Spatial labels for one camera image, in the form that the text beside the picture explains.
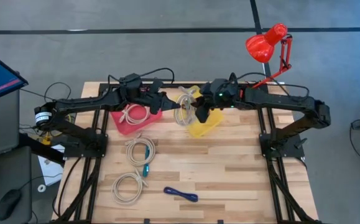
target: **teal cable connector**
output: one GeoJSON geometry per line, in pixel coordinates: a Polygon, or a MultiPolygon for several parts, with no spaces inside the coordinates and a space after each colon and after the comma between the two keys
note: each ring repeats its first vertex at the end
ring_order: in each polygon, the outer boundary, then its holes
{"type": "MultiPolygon", "coordinates": [[[[149,156],[149,147],[146,146],[145,147],[145,158],[147,159],[149,156]]],[[[145,164],[144,165],[144,170],[142,171],[142,176],[143,177],[147,177],[148,176],[148,172],[149,172],[149,164],[145,164]]]]}

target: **concrete floor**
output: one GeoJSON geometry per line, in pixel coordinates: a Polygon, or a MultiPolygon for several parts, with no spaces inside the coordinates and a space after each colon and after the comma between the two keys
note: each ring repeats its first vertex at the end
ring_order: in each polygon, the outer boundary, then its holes
{"type": "MultiPolygon", "coordinates": [[[[360,1],[257,0],[257,7],[262,27],[277,22],[288,27],[360,27],[360,1]]],[[[0,0],[0,30],[157,27],[254,27],[254,21],[248,0],[0,0]]],[[[261,72],[262,65],[244,49],[244,41],[254,34],[0,35],[0,59],[20,71],[30,83],[28,90],[43,94],[51,83],[65,82],[76,98],[84,82],[105,81],[108,74],[121,77],[170,67],[176,80],[197,81],[261,72]]],[[[348,136],[350,122],[360,118],[360,32],[292,35],[293,67],[279,80],[308,86],[311,96],[331,108],[329,128],[303,134],[320,220],[360,223],[360,158],[348,136]]],[[[270,61],[272,72],[278,56],[270,61]]],[[[56,86],[50,96],[66,94],[56,86]]],[[[21,123],[33,124],[33,108],[43,102],[22,92],[21,123]]],[[[360,131],[353,138],[360,151],[360,131]]],[[[40,175],[33,165],[33,175],[40,175]]],[[[39,222],[50,218],[56,191],[57,185],[44,194],[34,190],[39,222]]]]}

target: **black cable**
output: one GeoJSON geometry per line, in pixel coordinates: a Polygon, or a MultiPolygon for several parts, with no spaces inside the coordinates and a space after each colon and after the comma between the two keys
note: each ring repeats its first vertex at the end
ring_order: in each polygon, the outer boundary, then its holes
{"type": "Polygon", "coordinates": [[[37,128],[36,126],[32,126],[29,124],[19,124],[19,126],[27,126],[26,128],[19,127],[19,129],[35,129],[35,128],[37,128]]]}
{"type": "Polygon", "coordinates": [[[351,124],[349,125],[349,141],[351,142],[351,146],[353,147],[354,151],[356,152],[356,154],[360,157],[360,153],[356,150],[354,143],[353,143],[353,139],[352,139],[352,129],[353,129],[353,123],[360,121],[360,119],[356,119],[355,121],[351,122],[351,124]]]}
{"type": "Polygon", "coordinates": [[[32,210],[32,213],[35,215],[35,218],[36,218],[36,224],[39,224],[39,219],[37,218],[37,215],[36,213],[32,210]]]}
{"type": "Polygon", "coordinates": [[[56,85],[56,84],[61,84],[61,85],[65,85],[66,87],[68,87],[69,93],[68,93],[67,99],[69,99],[69,96],[70,96],[70,94],[72,93],[72,89],[68,86],[68,84],[63,83],[63,82],[55,82],[55,83],[51,84],[50,86],[48,86],[47,89],[46,89],[45,92],[44,92],[44,101],[45,101],[46,103],[47,103],[46,98],[51,99],[51,98],[47,97],[47,92],[48,92],[48,90],[49,90],[51,87],[53,87],[54,85],[56,85]]]}
{"type": "Polygon", "coordinates": [[[63,186],[62,186],[62,190],[60,193],[60,200],[58,201],[58,216],[61,216],[61,202],[62,202],[62,195],[63,195],[63,191],[65,190],[65,187],[67,186],[67,182],[69,179],[70,174],[72,173],[73,169],[75,168],[76,164],[80,161],[81,157],[79,157],[76,162],[72,165],[72,167],[69,170],[69,173],[67,175],[67,178],[65,179],[63,186]]]}
{"type": "Polygon", "coordinates": [[[47,98],[47,99],[49,99],[49,100],[54,100],[53,98],[50,98],[50,97],[47,97],[47,96],[43,96],[43,95],[41,95],[41,94],[38,94],[38,93],[35,93],[35,92],[32,92],[32,91],[29,91],[29,90],[24,90],[24,89],[21,89],[22,91],[25,91],[25,92],[28,92],[28,93],[31,93],[31,94],[35,94],[35,95],[37,95],[37,96],[41,96],[41,97],[43,97],[43,98],[47,98]]]}
{"type": "MultiPolygon", "coordinates": [[[[140,76],[140,77],[144,77],[144,76],[146,76],[146,75],[150,75],[150,74],[152,74],[152,73],[155,73],[155,72],[158,72],[158,71],[162,71],[162,70],[168,70],[168,71],[170,71],[170,72],[172,73],[172,83],[173,83],[174,80],[175,80],[175,75],[174,75],[173,70],[171,70],[170,68],[158,68],[158,69],[155,69],[155,70],[153,70],[153,71],[150,71],[150,72],[141,74],[141,75],[139,75],[139,76],[140,76]]],[[[117,82],[121,82],[120,80],[118,80],[118,79],[115,78],[114,76],[108,75],[108,85],[111,84],[110,78],[113,78],[113,79],[114,79],[115,81],[117,81],[117,82]]],[[[138,78],[138,77],[134,77],[134,78],[132,78],[132,79],[130,79],[130,80],[126,80],[126,82],[134,81],[134,80],[136,80],[137,78],[138,78]]]]}
{"type": "Polygon", "coordinates": [[[30,132],[30,131],[26,131],[26,130],[23,130],[23,129],[19,129],[20,131],[23,131],[24,133],[27,133],[27,134],[35,134],[35,135],[39,135],[37,132],[36,132],[36,130],[34,130],[35,131],[35,133],[32,133],[32,132],[30,132]]]}
{"type": "Polygon", "coordinates": [[[246,77],[248,75],[262,75],[266,78],[269,78],[270,80],[272,80],[273,82],[276,83],[276,85],[278,85],[284,92],[285,94],[290,98],[292,99],[293,101],[296,101],[296,102],[302,102],[304,100],[306,100],[309,96],[310,96],[310,90],[305,87],[305,86],[301,86],[301,85],[293,85],[293,84],[280,84],[276,79],[274,78],[271,78],[271,77],[267,77],[264,73],[261,73],[261,72],[248,72],[246,74],[243,74],[241,75],[240,77],[237,77],[236,80],[239,80],[243,77],[246,77]],[[292,96],[285,88],[284,86],[292,86],[292,87],[298,87],[298,88],[303,88],[307,91],[307,93],[305,94],[305,96],[303,96],[301,99],[296,99],[294,98],[294,96],[292,96]]]}
{"type": "Polygon", "coordinates": [[[158,69],[155,69],[155,70],[153,70],[153,71],[144,73],[144,74],[140,75],[140,77],[143,77],[143,76],[146,76],[146,75],[149,75],[149,74],[158,72],[158,71],[162,71],[162,70],[168,70],[168,71],[170,71],[170,72],[172,73],[172,83],[173,83],[173,82],[174,82],[174,79],[175,79],[175,75],[174,75],[173,70],[171,70],[170,68],[158,68],[158,69]]]}
{"type": "Polygon", "coordinates": [[[28,181],[28,182],[26,182],[26,183],[24,183],[24,185],[22,186],[22,187],[20,187],[20,188],[18,188],[18,190],[20,190],[20,189],[22,189],[23,187],[25,187],[27,184],[29,184],[30,182],[32,182],[34,179],[38,179],[38,178],[42,178],[42,177],[50,177],[50,178],[54,178],[54,177],[57,177],[57,176],[59,176],[59,175],[62,175],[62,174],[57,174],[57,175],[55,175],[55,176],[38,176],[38,177],[34,177],[34,178],[32,178],[30,181],[28,181]]]}
{"type": "Polygon", "coordinates": [[[300,162],[305,166],[305,169],[308,170],[307,165],[306,165],[306,163],[302,160],[302,158],[296,157],[296,160],[300,161],[300,162]]]}
{"type": "Polygon", "coordinates": [[[57,200],[57,196],[55,196],[54,199],[53,199],[52,207],[53,207],[53,212],[59,217],[57,211],[55,210],[55,206],[54,206],[56,200],[57,200]]]}

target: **red desk lamp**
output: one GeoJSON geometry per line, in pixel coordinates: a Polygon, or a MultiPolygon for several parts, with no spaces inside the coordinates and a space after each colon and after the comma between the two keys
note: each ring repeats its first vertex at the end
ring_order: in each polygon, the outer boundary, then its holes
{"type": "Polygon", "coordinates": [[[246,49],[250,55],[258,62],[267,63],[274,54],[275,44],[280,41],[282,46],[280,51],[280,67],[279,71],[273,74],[271,77],[267,77],[264,80],[256,83],[253,88],[257,88],[260,85],[269,82],[272,78],[279,76],[280,74],[289,70],[292,66],[289,64],[290,49],[292,48],[292,36],[287,35],[287,27],[283,24],[276,24],[265,34],[258,34],[250,37],[246,41],[246,49]],[[285,58],[285,46],[287,45],[286,60],[285,58]]]}

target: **wooden table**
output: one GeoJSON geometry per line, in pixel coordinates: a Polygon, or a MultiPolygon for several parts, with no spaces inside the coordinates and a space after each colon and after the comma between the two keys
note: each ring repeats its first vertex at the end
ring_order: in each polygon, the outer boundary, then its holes
{"type": "MultiPolygon", "coordinates": [[[[98,87],[98,82],[86,82],[82,97],[96,96],[98,87]]],[[[174,88],[163,90],[169,98],[180,94],[174,88]]],[[[270,86],[271,93],[281,91],[277,86],[270,86]]],[[[293,122],[291,111],[273,111],[278,128],[293,122]]],[[[159,122],[146,127],[142,134],[154,140],[157,152],[146,178],[149,187],[144,188],[139,200],[130,206],[113,202],[111,185],[121,174],[134,171],[126,159],[124,142],[133,139],[135,134],[119,134],[109,117],[109,145],[101,164],[92,222],[142,223],[145,218],[150,218],[152,223],[216,223],[220,219],[225,223],[276,223],[267,164],[261,156],[257,138],[261,132],[257,112],[225,109],[223,114],[223,122],[200,139],[193,139],[186,128],[175,124],[173,111],[165,111],[159,122]],[[199,202],[164,194],[166,186],[195,193],[199,202]]],[[[87,128],[92,120],[93,112],[80,113],[76,124],[87,128]]],[[[144,153],[145,146],[137,146],[134,150],[136,159],[144,159],[144,153]]],[[[63,180],[75,160],[66,161],[63,180]]],[[[291,193],[307,214],[317,219],[306,169],[296,159],[286,158],[284,162],[291,193]]],[[[70,176],[62,212],[79,191],[83,164],[84,159],[70,176]]],[[[134,194],[136,183],[132,179],[125,180],[119,189],[123,196],[134,194]]],[[[86,195],[83,202],[82,219],[86,217],[88,198],[86,195]]],[[[286,218],[281,193],[280,198],[286,218]]]]}

